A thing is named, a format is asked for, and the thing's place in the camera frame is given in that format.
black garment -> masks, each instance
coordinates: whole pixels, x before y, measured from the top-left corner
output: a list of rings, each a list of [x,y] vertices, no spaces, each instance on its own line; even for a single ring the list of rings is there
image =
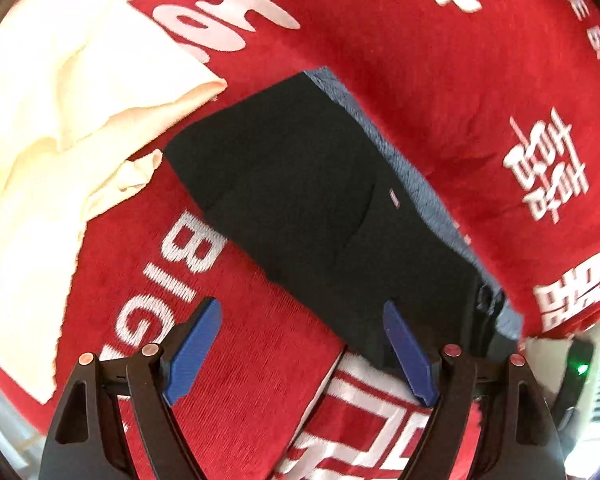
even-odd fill
[[[192,124],[165,155],[205,219],[373,366],[401,375],[382,328],[389,299],[412,328],[462,342],[478,272],[306,75]]]

white towel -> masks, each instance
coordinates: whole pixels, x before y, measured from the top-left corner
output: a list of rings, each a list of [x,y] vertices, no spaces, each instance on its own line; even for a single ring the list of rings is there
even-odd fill
[[[151,179],[127,159],[226,82],[122,0],[21,0],[0,24],[0,367],[39,402],[87,220]]]

blue gripper pad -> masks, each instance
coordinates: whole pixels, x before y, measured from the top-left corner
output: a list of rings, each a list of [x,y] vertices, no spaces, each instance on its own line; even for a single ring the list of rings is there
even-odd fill
[[[169,384],[163,391],[164,399],[170,406],[191,390],[221,325],[220,302],[212,300],[171,360]]]
[[[431,364],[393,301],[384,304],[382,323],[413,395],[421,399],[425,406],[433,406],[440,393],[433,381]]]

pale yellow fabric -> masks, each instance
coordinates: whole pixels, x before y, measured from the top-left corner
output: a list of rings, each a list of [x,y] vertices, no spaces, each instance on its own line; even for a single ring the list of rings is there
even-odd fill
[[[39,402],[87,220],[162,157],[130,156],[225,87],[122,0],[21,0],[0,25],[0,366]]]

screw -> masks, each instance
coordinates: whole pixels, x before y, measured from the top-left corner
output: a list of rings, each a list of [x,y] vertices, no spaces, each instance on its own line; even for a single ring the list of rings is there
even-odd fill
[[[445,345],[443,351],[449,357],[458,357],[462,353],[462,349],[458,345],[454,344]]]
[[[78,357],[78,362],[82,366],[90,365],[93,362],[93,354],[91,352],[85,352],[80,357]]]
[[[142,347],[142,355],[146,357],[156,355],[159,351],[160,347],[156,343],[149,343],[148,345],[144,345]]]
[[[513,354],[509,359],[511,364],[514,366],[524,366],[526,362],[525,358],[523,358],[520,354]]]

